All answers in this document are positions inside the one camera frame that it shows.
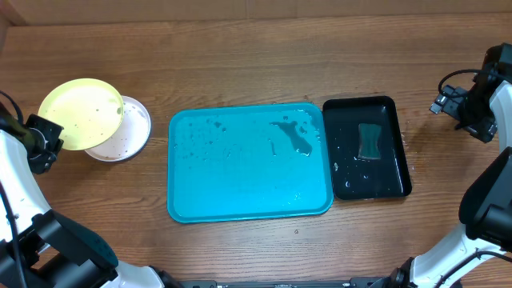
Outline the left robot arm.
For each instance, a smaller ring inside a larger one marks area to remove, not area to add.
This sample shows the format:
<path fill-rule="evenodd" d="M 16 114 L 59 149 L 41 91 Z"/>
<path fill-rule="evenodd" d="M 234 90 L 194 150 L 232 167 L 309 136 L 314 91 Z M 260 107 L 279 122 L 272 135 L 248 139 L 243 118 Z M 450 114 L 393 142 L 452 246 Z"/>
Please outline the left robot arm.
<path fill-rule="evenodd" d="M 52 210 L 34 179 L 62 147 L 62 128 L 1 108 L 1 284 L 179 287 L 167 272 L 121 262 L 98 234 Z"/>

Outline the dark green sponge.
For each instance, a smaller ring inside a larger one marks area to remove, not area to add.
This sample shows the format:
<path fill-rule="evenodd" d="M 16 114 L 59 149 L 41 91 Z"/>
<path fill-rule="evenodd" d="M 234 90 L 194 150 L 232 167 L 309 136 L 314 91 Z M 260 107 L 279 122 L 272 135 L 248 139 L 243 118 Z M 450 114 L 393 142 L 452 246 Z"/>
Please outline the dark green sponge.
<path fill-rule="evenodd" d="M 358 125 L 358 132 L 358 158 L 365 160 L 379 160 L 381 158 L 381 153 L 378 143 L 382 127 L 377 124 L 361 123 Z"/>

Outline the yellow plate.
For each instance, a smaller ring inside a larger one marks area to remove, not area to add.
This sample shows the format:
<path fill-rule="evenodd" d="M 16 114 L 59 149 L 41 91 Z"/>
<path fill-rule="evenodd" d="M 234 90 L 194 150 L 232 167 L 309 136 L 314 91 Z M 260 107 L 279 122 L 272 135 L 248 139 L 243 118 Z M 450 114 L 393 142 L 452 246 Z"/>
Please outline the yellow plate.
<path fill-rule="evenodd" d="M 61 84 L 42 101 L 38 116 L 60 125 L 65 150 L 87 150 L 109 139 L 124 115 L 121 94 L 109 83 L 79 78 Z"/>

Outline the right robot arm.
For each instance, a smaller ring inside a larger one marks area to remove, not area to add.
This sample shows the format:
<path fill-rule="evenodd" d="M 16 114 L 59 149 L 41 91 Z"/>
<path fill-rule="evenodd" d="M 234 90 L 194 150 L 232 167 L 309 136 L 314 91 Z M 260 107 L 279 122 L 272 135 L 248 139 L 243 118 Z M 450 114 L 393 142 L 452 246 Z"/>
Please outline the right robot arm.
<path fill-rule="evenodd" d="M 408 259 L 373 287 L 459 287 L 460 280 L 492 258 L 511 261 L 511 81 L 489 100 L 498 124 L 499 156 L 464 194 L 460 223 L 422 255 Z"/>

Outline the white plate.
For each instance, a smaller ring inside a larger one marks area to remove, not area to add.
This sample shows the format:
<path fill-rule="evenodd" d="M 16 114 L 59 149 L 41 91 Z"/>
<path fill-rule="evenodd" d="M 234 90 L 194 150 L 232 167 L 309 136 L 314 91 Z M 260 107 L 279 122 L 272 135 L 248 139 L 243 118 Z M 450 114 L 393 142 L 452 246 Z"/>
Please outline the white plate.
<path fill-rule="evenodd" d="M 120 127 L 102 144 L 85 150 L 99 161 L 120 162 L 138 154 L 150 137 L 152 121 L 148 110 L 138 100 L 123 96 L 124 115 Z"/>

